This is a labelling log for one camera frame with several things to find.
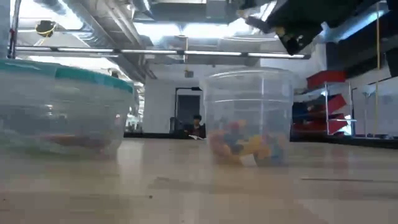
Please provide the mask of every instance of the red panel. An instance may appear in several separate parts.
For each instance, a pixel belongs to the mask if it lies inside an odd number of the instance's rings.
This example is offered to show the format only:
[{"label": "red panel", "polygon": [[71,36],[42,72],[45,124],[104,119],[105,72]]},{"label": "red panel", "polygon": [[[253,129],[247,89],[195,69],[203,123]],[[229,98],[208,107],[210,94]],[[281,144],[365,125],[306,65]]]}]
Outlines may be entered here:
[{"label": "red panel", "polygon": [[[336,119],[345,119],[344,115],[341,114]],[[338,130],[347,125],[347,121],[329,121],[329,134],[335,134]]]},{"label": "red panel", "polygon": [[325,82],[345,82],[346,73],[339,71],[322,71],[307,78],[307,88],[318,88]]},{"label": "red panel", "polygon": [[[328,113],[333,114],[335,111],[337,111],[338,109],[340,109],[346,105],[347,105],[347,102],[344,100],[343,95],[337,94],[332,99],[330,99],[328,101]],[[325,116],[325,114],[322,113],[324,111],[326,111],[326,106],[320,105],[319,108],[317,108],[316,110],[313,110],[309,113],[313,114],[314,118],[319,118],[319,117]]]}]

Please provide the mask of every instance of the metal pole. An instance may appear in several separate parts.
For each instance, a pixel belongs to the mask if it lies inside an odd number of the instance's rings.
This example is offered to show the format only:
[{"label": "metal pole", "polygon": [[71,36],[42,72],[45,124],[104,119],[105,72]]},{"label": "metal pole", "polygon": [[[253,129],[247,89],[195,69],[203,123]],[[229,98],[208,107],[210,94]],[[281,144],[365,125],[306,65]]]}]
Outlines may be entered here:
[{"label": "metal pole", "polygon": [[325,82],[326,134],[329,135],[328,83]]},{"label": "metal pole", "polygon": [[[264,99],[265,95],[265,86],[264,86],[264,78],[261,79],[261,98]],[[264,137],[264,100],[261,100],[261,109],[260,109],[260,136]]]},{"label": "metal pole", "polygon": [[363,126],[365,131],[365,138],[368,138],[368,127],[366,120],[368,119],[368,99],[369,95],[365,93],[365,110],[364,110],[364,119],[363,119]]},{"label": "metal pole", "polygon": [[175,94],[174,94],[174,127],[173,127],[173,132],[175,132],[177,130],[177,92],[178,92],[179,88],[175,89]]},{"label": "metal pole", "polygon": [[17,46],[17,34],[19,25],[19,9],[21,8],[22,0],[15,0],[14,5],[14,16],[12,17],[12,24],[10,29],[10,40],[9,40],[9,50],[8,58],[15,59],[15,51]]},{"label": "metal pole", "polygon": [[254,58],[279,58],[306,60],[310,55],[288,55],[282,53],[247,53],[247,52],[221,52],[201,50],[137,50],[137,49],[90,49],[76,47],[50,47],[50,46],[17,46],[20,52],[63,52],[63,53],[91,53],[91,54],[154,54],[154,55],[210,55],[228,57],[254,57]]},{"label": "metal pole", "polygon": [[[26,29],[26,28],[18,28],[18,33],[28,33],[28,32],[36,32],[35,29]],[[66,30],[66,29],[55,29],[54,32],[59,32],[62,34],[92,34],[90,31],[86,30]]]},{"label": "metal pole", "polygon": [[[350,119],[354,120],[354,113],[353,113],[354,100],[353,100],[353,93],[351,90],[351,82],[348,82],[348,97],[349,97],[349,113],[351,115]],[[352,136],[354,134],[354,123],[351,121],[349,124],[350,124],[350,128],[351,128],[351,136]]]}]

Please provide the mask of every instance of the wooden table surface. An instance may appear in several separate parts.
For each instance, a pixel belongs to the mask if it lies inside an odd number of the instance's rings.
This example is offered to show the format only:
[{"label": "wooden table surface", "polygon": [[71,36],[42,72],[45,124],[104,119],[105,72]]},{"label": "wooden table surface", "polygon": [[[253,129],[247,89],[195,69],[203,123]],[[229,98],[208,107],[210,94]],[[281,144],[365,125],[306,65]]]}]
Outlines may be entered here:
[{"label": "wooden table surface", "polygon": [[107,160],[0,152],[0,223],[398,222],[394,150],[294,143],[273,168],[189,140],[127,139]]}]

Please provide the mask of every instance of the clear plastic container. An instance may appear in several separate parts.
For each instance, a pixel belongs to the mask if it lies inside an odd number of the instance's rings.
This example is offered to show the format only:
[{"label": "clear plastic container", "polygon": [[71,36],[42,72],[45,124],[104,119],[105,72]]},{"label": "clear plastic container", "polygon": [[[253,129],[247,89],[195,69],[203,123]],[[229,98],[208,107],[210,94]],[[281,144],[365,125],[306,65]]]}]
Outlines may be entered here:
[{"label": "clear plastic container", "polygon": [[133,88],[55,63],[0,60],[0,148],[113,155]]},{"label": "clear plastic container", "polygon": [[218,159],[250,166],[284,163],[293,78],[276,68],[242,68],[201,81],[207,143]]}]

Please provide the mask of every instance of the ceiling light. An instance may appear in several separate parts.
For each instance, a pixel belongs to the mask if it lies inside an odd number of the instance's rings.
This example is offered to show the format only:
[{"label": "ceiling light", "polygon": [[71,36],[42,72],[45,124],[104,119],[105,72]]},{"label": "ceiling light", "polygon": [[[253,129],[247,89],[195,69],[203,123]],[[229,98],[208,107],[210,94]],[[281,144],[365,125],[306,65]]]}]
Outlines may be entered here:
[{"label": "ceiling light", "polygon": [[151,41],[158,42],[162,37],[180,35],[180,29],[175,24],[144,24],[135,22],[140,35],[148,36]]},{"label": "ceiling light", "polygon": [[235,21],[228,24],[225,30],[224,36],[231,37],[239,32],[247,32],[252,29],[251,26],[247,25],[244,19],[236,19]]},{"label": "ceiling light", "polygon": [[269,58],[285,58],[285,59],[303,59],[305,55],[288,55],[279,53],[248,53],[251,57],[269,57]]},{"label": "ceiling light", "polygon": [[217,56],[240,56],[241,52],[207,52],[198,50],[186,50],[187,55],[217,55]]},{"label": "ceiling light", "polygon": [[61,65],[79,67],[85,69],[109,69],[119,70],[119,66],[106,58],[83,58],[83,57],[50,57],[50,56],[29,56],[36,62],[59,63]]},{"label": "ceiling light", "polygon": [[264,11],[261,20],[266,21],[276,6],[277,1],[272,1],[269,4],[261,6],[261,11]]},{"label": "ceiling light", "polygon": [[[51,11],[50,9],[46,9],[40,4],[37,4],[33,0],[24,0],[21,2],[21,8],[19,11],[19,18],[25,20],[51,20],[60,24],[65,29],[78,30],[83,27],[83,22],[76,16],[75,13],[72,12],[71,9],[67,7],[67,5],[59,0],[59,3],[64,6],[65,10],[63,11],[63,15],[58,15],[57,13]],[[10,7],[13,9],[15,6],[15,0],[11,0]],[[11,10],[11,16],[14,15],[14,10]]]},{"label": "ceiling light", "polygon": [[225,36],[225,24],[188,24],[182,35],[191,38],[221,38]]}]

